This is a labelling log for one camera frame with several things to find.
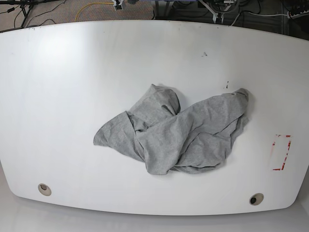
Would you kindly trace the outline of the black tripod stand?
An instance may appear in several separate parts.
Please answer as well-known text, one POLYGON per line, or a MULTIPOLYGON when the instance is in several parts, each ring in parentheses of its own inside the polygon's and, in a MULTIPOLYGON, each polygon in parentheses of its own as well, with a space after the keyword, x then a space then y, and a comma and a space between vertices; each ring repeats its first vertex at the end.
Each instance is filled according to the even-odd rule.
POLYGON ((9 5, 11 8, 7 9, 5 12, 1 12, 0 14, 9 14, 16 8, 19 8, 20 12, 14 18, 13 29, 23 29, 25 27, 25 22, 34 6, 55 1, 57 0, 1 0, 1 5, 9 5), (22 14, 24 18, 21 25, 17 27, 16 20, 20 14, 22 14))

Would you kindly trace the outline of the red tape rectangle marking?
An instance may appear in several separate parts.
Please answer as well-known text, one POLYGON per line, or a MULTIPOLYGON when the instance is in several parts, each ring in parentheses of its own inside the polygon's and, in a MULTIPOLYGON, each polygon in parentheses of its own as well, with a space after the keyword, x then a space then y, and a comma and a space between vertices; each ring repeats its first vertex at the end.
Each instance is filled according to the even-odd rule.
POLYGON ((291 141, 291 135, 275 135, 269 163, 272 171, 283 171, 291 146, 291 141))

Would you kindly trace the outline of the grey T-shirt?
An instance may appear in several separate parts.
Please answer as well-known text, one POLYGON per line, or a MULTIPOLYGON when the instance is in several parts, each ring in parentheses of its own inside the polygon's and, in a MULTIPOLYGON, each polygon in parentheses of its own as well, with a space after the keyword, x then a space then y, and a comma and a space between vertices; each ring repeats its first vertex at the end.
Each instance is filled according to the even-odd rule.
POLYGON ((247 123, 248 103, 241 88, 182 110, 171 88, 151 85, 130 110, 105 123, 93 143, 143 162, 153 175, 201 174, 231 154, 247 123))

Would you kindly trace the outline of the white power strip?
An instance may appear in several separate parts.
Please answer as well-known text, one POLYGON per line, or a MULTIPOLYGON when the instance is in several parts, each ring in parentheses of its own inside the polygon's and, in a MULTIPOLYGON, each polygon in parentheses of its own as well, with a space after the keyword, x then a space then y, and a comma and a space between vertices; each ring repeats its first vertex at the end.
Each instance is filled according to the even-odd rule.
POLYGON ((309 15, 309 5, 295 6, 288 12, 288 18, 296 19, 309 15))

